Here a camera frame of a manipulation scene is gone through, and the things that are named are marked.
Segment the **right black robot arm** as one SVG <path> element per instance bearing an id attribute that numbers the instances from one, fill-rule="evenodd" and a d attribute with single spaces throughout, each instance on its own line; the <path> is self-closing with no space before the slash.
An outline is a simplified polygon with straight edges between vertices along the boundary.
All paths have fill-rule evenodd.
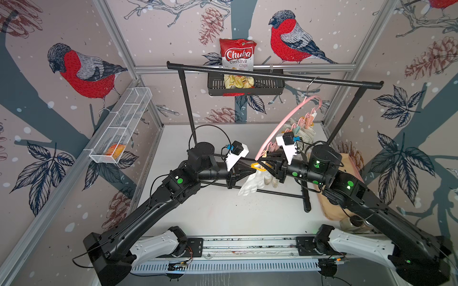
<path id="1" fill-rule="evenodd" d="M 413 286 L 440 286 L 450 280 L 451 267 L 446 260 L 453 251 L 452 242 L 414 226 L 355 176 L 340 171 L 342 156 L 331 147 L 314 146 L 310 157 L 303 160 L 282 148 L 266 157 L 258 155 L 256 160 L 280 182 L 290 176 L 314 184 L 332 204 L 360 216 L 386 237 L 384 241 L 357 238 L 322 226 L 319 233 L 327 237 L 319 246 L 382 264 Z"/>

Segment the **pink clip hanger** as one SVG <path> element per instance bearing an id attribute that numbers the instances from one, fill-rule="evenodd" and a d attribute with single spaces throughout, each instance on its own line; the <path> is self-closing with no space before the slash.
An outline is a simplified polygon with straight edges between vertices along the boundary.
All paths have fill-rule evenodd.
<path id="1" fill-rule="evenodd" d="M 313 107 L 308 113 L 305 113 L 298 120 L 292 119 L 300 109 L 312 100 L 317 100 L 317 105 Z M 273 129 L 267 139 L 261 145 L 257 152 L 255 159 L 259 160 L 261 157 L 266 156 L 268 152 L 276 151 L 281 144 L 277 142 L 277 136 L 286 132 L 293 132 L 294 136 L 298 136 L 300 132 L 312 130 L 313 121 L 317 117 L 317 112 L 323 105 L 323 100 L 319 95 L 306 96 L 291 112 L 289 112 L 285 118 Z"/>

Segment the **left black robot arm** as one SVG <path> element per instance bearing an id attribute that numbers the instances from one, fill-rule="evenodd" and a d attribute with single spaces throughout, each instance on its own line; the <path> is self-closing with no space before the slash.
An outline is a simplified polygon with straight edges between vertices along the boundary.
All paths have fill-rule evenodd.
<path id="1" fill-rule="evenodd" d="M 103 286 L 115 286 L 132 269 L 154 257 L 174 254 L 186 248 L 187 238 L 179 227 L 171 227 L 164 234 L 144 239 L 143 235 L 167 213 L 183 204 L 201 188 L 202 182 L 226 181 L 227 187 L 251 174 L 254 170 L 239 164 L 248 155 L 248 146 L 232 143 L 224 162 L 215 159 L 215 148 L 200 142 L 187 151 L 188 158 L 167 174 L 140 207 L 108 231 L 90 233 L 83 244 Z"/>

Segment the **green-striped leather glove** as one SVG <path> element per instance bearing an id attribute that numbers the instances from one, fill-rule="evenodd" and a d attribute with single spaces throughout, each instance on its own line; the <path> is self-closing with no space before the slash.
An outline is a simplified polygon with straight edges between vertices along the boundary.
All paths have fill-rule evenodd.
<path id="1" fill-rule="evenodd" d="M 312 144 L 314 142 L 316 132 L 312 127 L 303 128 L 297 124 L 285 125 L 285 132 L 293 132 L 296 137 L 300 137 L 304 143 Z"/>

